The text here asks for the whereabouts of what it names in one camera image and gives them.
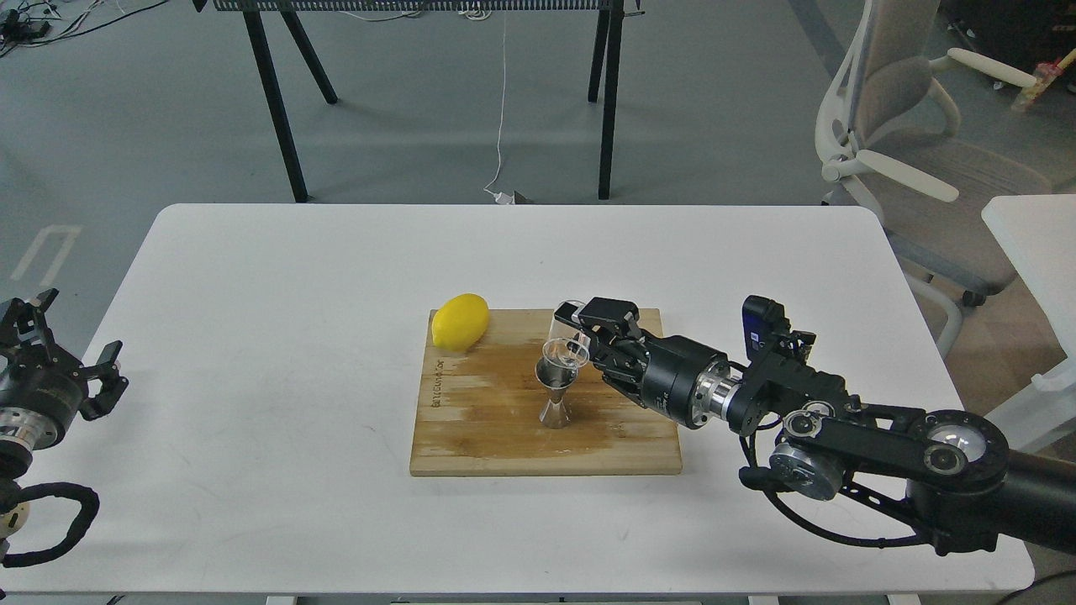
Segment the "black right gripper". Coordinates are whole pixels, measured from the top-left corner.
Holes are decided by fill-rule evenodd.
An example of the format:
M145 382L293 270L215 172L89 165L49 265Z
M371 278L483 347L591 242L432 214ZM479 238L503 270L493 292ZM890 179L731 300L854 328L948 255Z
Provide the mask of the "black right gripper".
M679 334L641 332L639 318L635 302L607 297L565 300L554 311L555 324L581 332L589 364L622 396L688 430L723 418L741 384L726 353Z

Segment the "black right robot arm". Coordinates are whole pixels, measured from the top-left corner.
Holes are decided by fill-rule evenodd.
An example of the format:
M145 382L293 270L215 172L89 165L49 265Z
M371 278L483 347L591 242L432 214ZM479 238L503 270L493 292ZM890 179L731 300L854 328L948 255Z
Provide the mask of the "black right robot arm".
M689 430L721 418L748 465L742 486L788 520L846 546L929 545L938 555L992 551L1000 535L1073 553L1073 463L1011 450L986 418L867 403L843 376L808 365L815 334L792 329L780 302L744 302L748 364L683 336L638 325L627 300L561 302L555 321L582 333L604 383ZM903 539L826 531L779 494L849 497L910 526Z

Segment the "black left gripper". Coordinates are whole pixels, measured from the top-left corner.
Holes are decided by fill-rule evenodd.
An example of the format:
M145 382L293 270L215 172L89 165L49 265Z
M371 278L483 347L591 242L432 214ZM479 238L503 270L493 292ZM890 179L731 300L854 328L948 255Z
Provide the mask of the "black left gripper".
M30 300L1 305L1 355L8 362L1 392L3 459L30 459L36 450L61 444L76 411L86 421L104 418L129 386L119 372L121 340L105 344L93 366L82 367L76 357L58 352L45 316L58 295L49 289ZM85 397L91 381L100 382L99 391Z

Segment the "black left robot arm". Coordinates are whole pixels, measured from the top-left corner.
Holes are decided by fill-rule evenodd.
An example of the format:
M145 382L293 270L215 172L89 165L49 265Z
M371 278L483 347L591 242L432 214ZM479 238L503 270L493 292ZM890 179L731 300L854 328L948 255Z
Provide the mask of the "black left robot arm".
M49 289L29 300L3 302L1 513L5 568L42 566L68 554L91 527L100 508L91 487L63 481L24 487L18 482L29 472L36 451L61 444L76 416L95 421L110 414L129 386L119 372L122 341L105 344L89 366L58 344L45 316L58 294ZM30 503L47 497L80 506L63 539L47 549L12 554L10 537L27 523Z

